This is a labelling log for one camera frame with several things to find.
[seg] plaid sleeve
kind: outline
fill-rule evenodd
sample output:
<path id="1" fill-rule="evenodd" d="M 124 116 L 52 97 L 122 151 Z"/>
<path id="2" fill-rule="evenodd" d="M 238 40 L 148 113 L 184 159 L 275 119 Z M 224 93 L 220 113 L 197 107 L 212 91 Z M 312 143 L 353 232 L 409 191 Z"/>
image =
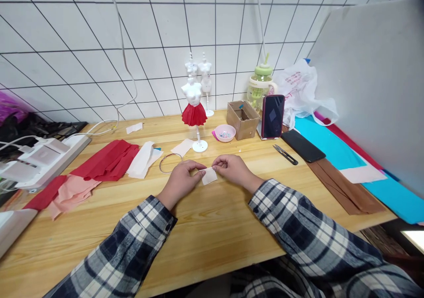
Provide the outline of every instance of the plaid sleeve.
<path id="1" fill-rule="evenodd" d="M 149 196 L 45 297 L 134 297 L 176 222 Z"/>
<path id="2" fill-rule="evenodd" d="M 424 296 L 403 270 L 386 263 L 375 247 L 317 210 L 298 191 L 270 179 L 249 206 L 326 296 Z"/>

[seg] smartphone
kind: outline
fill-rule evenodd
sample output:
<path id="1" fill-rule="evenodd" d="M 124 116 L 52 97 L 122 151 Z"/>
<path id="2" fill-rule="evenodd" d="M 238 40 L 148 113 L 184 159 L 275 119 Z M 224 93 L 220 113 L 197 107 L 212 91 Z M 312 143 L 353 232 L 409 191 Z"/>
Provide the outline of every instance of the smartphone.
<path id="1" fill-rule="evenodd" d="M 262 132 L 263 139 L 280 137 L 283 132 L 284 96 L 265 96 L 262 106 Z"/>
<path id="2" fill-rule="evenodd" d="M 326 155 L 315 145 L 310 143 L 304 136 L 296 130 L 284 132 L 281 135 L 283 139 L 297 154 L 308 163 L 324 159 Z"/>

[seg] hand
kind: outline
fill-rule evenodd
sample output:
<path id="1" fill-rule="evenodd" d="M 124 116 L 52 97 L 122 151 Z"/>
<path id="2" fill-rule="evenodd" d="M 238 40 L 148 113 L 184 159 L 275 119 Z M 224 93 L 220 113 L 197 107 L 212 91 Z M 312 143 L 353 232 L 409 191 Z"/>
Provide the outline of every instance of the hand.
<path id="1" fill-rule="evenodd" d="M 263 179 L 249 170 L 241 157 L 233 154 L 220 155 L 213 161 L 212 168 L 229 181 L 241 185 L 252 194 L 264 183 Z"/>
<path id="2" fill-rule="evenodd" d="M 171 210 L 180 199 L 189 194 L 206 173 L 199 171 L 190 176 L 190 171 L 194 169 L 204 170 L 206 167 L 193 160 L 187 160 L 178 163 L 172 170 L 167 184 L 156 197 L 168 210 Z"/>

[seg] white plastic bag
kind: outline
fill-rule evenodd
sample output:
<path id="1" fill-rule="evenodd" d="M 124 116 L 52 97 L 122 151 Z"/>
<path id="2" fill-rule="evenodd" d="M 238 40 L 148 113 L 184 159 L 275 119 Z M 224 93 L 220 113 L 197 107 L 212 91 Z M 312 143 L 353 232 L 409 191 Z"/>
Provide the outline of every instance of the white plastic bag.
<path id="1" fill-rule="evenodd" d="M 295 127 L 295 117 L 305 118 L 309 115 L 314 117 L 316 123 L 325 126 L 314 115 L 314 111 L 320 108 L 331 124 L 335 123 L 339 115 L 333 98 L 324 100 L 315 99 L 318 76 L 315 67 L 310 67 L 304 59 L 298 60 L 293 66 L 276 72 L 273 76 L 278 85 L 278 94 L 284 95 L 283 124 L 291 129 Z"/>

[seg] plaid shirt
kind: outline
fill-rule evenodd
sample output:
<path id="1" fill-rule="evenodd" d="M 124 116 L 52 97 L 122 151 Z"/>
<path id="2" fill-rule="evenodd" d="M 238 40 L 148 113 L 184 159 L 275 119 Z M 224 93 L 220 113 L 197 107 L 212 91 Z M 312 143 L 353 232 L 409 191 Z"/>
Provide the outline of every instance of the plaid shirt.
<path id="1" fill-rule="evenodd" d="M 424 297 L 400 268 L 274 179 L 249 206 L 286 256 L 232 273 L 232 297 Z M 133 297 L 177 219 L 149 196 L 45 297 Z"/>

